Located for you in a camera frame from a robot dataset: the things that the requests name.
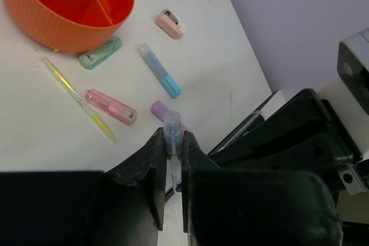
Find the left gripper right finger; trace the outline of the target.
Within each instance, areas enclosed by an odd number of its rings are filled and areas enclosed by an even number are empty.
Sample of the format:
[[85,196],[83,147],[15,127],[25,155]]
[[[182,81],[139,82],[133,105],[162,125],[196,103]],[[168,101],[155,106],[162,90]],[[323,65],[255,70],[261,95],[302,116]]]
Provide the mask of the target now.
[[340,245],[340,216],[314,173],[223,169],[183,136],[183,229],[189,245]]

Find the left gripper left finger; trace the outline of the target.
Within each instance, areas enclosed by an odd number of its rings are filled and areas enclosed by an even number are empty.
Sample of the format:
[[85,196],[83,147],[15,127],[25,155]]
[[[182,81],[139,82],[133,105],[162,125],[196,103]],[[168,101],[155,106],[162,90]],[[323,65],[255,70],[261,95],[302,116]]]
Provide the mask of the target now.
[[1,244],[156,245],[166,174],[162,128],[107,172],[3,172]]

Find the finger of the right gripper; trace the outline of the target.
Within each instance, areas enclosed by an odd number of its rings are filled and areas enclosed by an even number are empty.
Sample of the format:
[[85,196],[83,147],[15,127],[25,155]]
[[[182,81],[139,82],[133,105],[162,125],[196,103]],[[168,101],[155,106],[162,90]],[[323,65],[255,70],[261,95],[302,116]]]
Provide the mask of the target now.
[[303,89],[211,159],[222,168],[330,171],[354,163],[355,150],[330,103]]

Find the yellow thin highlighter pen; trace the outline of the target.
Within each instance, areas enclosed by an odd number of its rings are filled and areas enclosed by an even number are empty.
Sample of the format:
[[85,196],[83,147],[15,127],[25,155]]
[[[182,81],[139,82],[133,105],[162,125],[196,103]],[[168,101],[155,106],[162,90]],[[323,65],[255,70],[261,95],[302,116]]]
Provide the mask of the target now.
[[115,142],[116,136],[111,129],[106,125],[97,112],[87,103],[85,99],[76,91],[74,86],[67,80],[67,78],[61,73],[61,71],[47,58],[43,58],[43,63],[52,76],[65,88],[74,101],[84,110],[84,112],[90,117],[94,124],[107,136],[107,138]]

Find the blue white pen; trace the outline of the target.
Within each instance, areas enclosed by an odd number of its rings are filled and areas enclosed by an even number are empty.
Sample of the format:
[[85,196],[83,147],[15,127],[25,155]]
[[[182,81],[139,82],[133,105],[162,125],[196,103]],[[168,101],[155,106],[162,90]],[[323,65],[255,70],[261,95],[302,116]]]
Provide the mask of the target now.
[[172,188],[174,192],[180,192],[182,182],[182,169],[180,154],[183,149],[183,128],[180,114],[176,111],[168,111],[163,118],[164,139],[167,157],[170,162]]

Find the pink translucent correction tape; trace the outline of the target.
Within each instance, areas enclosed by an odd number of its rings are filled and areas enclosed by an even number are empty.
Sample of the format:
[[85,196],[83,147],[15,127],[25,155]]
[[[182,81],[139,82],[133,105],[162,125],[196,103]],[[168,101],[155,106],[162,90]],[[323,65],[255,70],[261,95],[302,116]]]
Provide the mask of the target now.
[[89,89],[85,93],[87,102],[118,121],[131,126],[137,119],[137,111],[124,103],[95,89]]

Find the grey thin pen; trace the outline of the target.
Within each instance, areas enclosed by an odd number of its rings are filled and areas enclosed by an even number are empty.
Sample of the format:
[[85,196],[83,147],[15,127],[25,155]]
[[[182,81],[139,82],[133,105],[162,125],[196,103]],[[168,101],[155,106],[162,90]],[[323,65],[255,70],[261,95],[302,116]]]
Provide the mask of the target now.
[[240,125],[237,126],[217,147],[216,150],[220,151],[229,145],[233,144],[242,136],[246,135],[256,127],[258,127],[261,123],[263,123],[264,116],[260,111],[254,111],[251,115],[249,115],[244,121],[241,122]]

